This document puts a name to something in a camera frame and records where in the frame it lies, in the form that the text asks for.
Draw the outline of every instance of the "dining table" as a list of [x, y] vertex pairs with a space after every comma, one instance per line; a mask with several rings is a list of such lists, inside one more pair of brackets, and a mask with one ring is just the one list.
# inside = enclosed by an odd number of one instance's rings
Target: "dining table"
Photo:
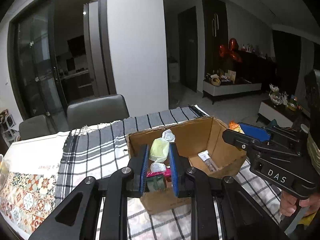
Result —
[[[0, 191], [0, 213], [23, 239], [29, 236], [87, 176], [101, 179], [129, 162], [126, 135], [208, 116], [199, 106], [178, 107], [112, 123], [12, 143], [4, 156], [9, 165]], [[281, 190], [251, 173], [245, 160], [237, 182], [272, 217], [280, 221]], [[96, 240], [99, 239], [102, 200]], [[219, 238], [222, 239], [216, 212]], [[128, 239], [186, 240], [191, 236], [191, 205], [148, 214], [139, 198], [129, 198]]]

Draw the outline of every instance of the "chair backrest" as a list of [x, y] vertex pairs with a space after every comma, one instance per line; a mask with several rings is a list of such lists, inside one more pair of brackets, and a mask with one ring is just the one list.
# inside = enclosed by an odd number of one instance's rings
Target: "chair backrest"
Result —
[[31, 117], [19, 124], [21, 140], [54, 134], [51, 126], [50, 121], [44, 114]]
[[127, 105], [122, 95], [98, 97], [68, 106], [69, 129], [85, 125], [113, 122], [129, 117]]

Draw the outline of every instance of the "human hand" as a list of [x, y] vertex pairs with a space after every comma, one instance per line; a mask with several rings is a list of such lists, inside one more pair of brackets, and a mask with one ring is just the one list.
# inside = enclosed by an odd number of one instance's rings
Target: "human hand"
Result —
[[[297, 198], [285, 192], [284, 190], [281, 193], [281, 201], [280, 201], [280, 212], [287, 217], [290, 217], [297, 209], [295, 205]], [[318, 211], [320, 207], [320, 194], [314, 193], [310, 196], [310, 198], [299, 201], [299, 206], [307, 207], [310, 206], [308, 211], [304, 216], [308, 216], [316, 211]]]

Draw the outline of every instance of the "black television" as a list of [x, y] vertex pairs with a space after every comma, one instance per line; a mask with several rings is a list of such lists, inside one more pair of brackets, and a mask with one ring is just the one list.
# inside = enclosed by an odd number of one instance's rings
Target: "black television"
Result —
[[85, 54], [84, 36], [78, 36], [67, 41], [69, 51], [73, 57], [79, 57]]

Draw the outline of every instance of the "floral tile pattern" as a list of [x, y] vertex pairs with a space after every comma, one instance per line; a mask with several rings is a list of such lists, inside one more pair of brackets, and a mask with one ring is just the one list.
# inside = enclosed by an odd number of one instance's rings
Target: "floral tile pattern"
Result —
[[31, 234], [55, 208], [55, 176], [9, 172], [0, 191], [0, 211]]

